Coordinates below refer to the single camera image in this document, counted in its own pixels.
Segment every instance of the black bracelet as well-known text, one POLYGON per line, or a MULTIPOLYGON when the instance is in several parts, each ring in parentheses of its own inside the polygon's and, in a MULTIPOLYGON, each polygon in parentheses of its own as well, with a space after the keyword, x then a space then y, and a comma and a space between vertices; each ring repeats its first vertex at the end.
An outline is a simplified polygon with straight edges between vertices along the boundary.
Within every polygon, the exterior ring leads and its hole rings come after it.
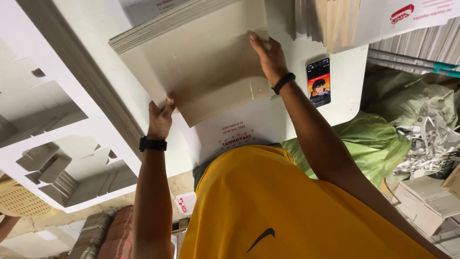
POLYGON ((276 83, 274 87, 272 87, 273 91, 275 94, 280 94, 281 87, 283 87, 287 82, 295 80, 295 75, 294 73, 287 73, 281 79, 276 83))

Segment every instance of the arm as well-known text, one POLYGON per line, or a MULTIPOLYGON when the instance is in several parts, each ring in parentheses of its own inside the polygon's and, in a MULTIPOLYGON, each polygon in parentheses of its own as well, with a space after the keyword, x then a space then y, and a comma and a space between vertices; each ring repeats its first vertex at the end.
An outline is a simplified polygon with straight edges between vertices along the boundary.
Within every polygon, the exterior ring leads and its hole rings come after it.
MULTIPOLYGON (((251 44, 260 56, 265 75, 270 83, 275 85, 288 73, 280 43, 270 39, 271 49, 267 50, 259 37, 252 34, 251 44)), ((348 192, 437 258, 450 258, 420 235, 369 182, 339 136, 294 80, 281 88, 280 95, 294 124, 300 147, 318 179, 348 192)))
MULTIPOLYGON (((171 128, 171 114, 174 108, 174 101, 169 97, 163 109, 159 109, 154 102, 150 103, 147 139, 166 139, 171 128)), ((135 259, 173 258, 170 248, 172 211, 164 151, 146 149, 134 200, 135 259)))
POLYGON ((8 236, 8 234, 20 219, 21 217, 11 217, 5 215, 0 223, 0 243, 8 236))

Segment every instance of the black watch strap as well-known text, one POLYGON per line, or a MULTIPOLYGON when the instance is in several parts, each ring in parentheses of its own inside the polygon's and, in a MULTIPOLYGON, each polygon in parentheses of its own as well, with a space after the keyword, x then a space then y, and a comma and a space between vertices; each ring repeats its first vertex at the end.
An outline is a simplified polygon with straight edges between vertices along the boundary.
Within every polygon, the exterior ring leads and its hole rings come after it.
POLYGON ((145 149, 166 151, 167 142, 163 140, 150 140, 146 136, 141 137, 139 142, 139 152, 144 152, 145 149))
POLYGON ((294 73, 287 73, 276 83, 276 85, 272 88, 275 94, 280 94, 281 87, 283 87, 287 82, 295 80, 294 73))

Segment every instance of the smartphone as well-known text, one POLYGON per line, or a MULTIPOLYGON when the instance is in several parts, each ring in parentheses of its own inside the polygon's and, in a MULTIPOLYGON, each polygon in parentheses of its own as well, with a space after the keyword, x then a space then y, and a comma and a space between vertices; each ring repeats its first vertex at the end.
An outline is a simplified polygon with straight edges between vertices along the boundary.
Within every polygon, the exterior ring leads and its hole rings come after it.
POLYGON ((331 77, 329 58, 307 65, 308 94, 315 107, 331 102, 331 77))

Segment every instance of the beige plastic chair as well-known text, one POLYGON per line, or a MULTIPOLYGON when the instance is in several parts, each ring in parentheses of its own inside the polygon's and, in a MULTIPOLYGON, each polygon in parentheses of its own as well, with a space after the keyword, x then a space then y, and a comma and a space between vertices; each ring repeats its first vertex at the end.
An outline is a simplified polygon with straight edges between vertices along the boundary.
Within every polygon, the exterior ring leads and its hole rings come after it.
POLYGON ((12 217, 46 218, 55 215, 59 211, 49 206, 9 176, 0 177, 1 213, 12 217))

